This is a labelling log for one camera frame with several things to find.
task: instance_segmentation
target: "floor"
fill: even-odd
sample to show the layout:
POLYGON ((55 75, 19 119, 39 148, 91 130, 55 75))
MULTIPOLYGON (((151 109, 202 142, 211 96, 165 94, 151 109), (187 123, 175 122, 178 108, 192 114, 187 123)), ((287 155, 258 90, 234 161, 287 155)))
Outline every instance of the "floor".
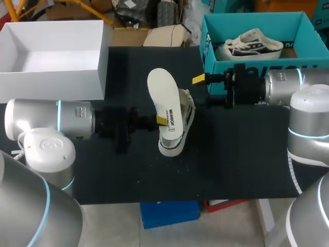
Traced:
MULTIPOLYGON (((275 220, 290 202, 291 199, 270 200, 275 220)), ((196 221, 148 230, 143 228, 140 220, 138 203, 85 205, 83 209, 89 229, 87 247, 264 246, 255 201, 213 213, 202 211, 196 221)))

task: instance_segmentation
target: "yellow metal frame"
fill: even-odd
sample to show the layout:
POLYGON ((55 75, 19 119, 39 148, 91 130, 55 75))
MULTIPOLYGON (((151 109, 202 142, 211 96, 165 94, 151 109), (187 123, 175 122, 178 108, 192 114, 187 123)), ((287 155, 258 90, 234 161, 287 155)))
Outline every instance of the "yellow metal frame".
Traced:
MULTIPOLYGON (((54 1, 55 2, 71 2, 71 3, 76 3, 76 4, 80 5, 82 8, 84 8, 85 10, 89 11, 90 13, 94 14, 98 18, 102 19, 106 23, 108 23, 110 25, 113 24, 113 21, 111 19, 109 19, 106 16, 102 15, 101 13, 99 13, 95 9, 91 8, 90 6, 88 6, 87 4, 85 4, 84 2, 82 2, 81 0, 54 0, 54 1)), ((26 4, 26 0, 21 0, 20 1, 20 4, 19 4, 19 6, 17 7, 16 10, 15 10, 14 5, 12 4, 12 1, 11 0, 5 0, 5 4, 7 6, 7 9, 8 9, 8 12, 10 14, 10 17, 11 17, 11 21, 12 22, 18 22, 22 17, 26 16, 27 14, 29 14, 30 12, 32 12, 37 7, 39 7, 42 4, 44 4, 45 2, 46 2, 46 0, 40 0, 35 6, 33 6, 32 8, 30 8, 29 10, 27 10, 24 14, 21 14, 22 9, 23 9, 23 7, 26 4)))

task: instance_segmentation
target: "shoe sole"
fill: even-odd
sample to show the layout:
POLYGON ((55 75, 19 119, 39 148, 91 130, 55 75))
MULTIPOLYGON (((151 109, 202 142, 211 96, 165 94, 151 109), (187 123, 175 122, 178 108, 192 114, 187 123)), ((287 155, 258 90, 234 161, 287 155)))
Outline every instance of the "shoe sole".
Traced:
POLYGON ((225 54, 220 48, 218 48, 218 52, 216 53, 216 59, 219 61, 240 61, 240 60, 268 60, 268 59, 278 59, 281 55, 281 51, 259 54, 259 55, 251 55, 251 56, 230 56, 225 54))
POLYGON ((185 145, 186 136, 187 136, 187 134, 188 134, 188 132, 190 130, 190 127, 192 125, 192 122, 193 122, 193 119, 194 119, 194 115, 195 115, 195 105, 194 105, 194 101, 193 101, 192 96, 189 96, 189 99, 190 99, 190 101, 192 103, 192 105, 191 105, 191 107, 192 107, 191 115, 190 115, 190 118, 189 118, 189 122, 186 125, 186 131, 184 132, 183 137, 182 137, 179 145, 176 148, 174 148, 174 149, 166 149, 166 148, 164 148, 161 145, 160 140, 159 140, 159 143, 158 143, 159 150, 165 156, 174 157, 174 156, 179 155, 183 151, 183 148, 184 148, 184 145, 185 145))
POLYGON ((168 126, 159 126, 160 135, 166 140, 177 140, 183 135, 179 92, 172 75, 163 68, 149 73, 148 88, 156 113, 167 119, 168 126))

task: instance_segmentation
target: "white plastic bag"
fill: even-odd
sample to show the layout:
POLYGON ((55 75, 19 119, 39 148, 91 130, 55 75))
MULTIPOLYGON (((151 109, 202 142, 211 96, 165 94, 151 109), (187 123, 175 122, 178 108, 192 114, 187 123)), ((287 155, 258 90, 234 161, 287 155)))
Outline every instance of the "white plastic bag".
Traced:
POLYGON ((191 0, 184 6, 184 25, 192 32, 191 44, 199 45, 201 39, 202 20, 205 14, 210 14, 208 5, 201 0, 191 0))

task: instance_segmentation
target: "shoe insole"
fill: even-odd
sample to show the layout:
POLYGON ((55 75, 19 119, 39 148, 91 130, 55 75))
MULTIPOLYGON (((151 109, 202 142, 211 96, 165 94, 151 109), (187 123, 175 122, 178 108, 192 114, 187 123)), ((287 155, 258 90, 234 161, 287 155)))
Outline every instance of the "shoe insole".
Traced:
POLYGON ((179 92, 171 74, 163 68, 149 73, 148 88, 156 114, 167 119, 168 126, 159 126, 161 136, 166 140, 176 140, 183 135, 179 92))

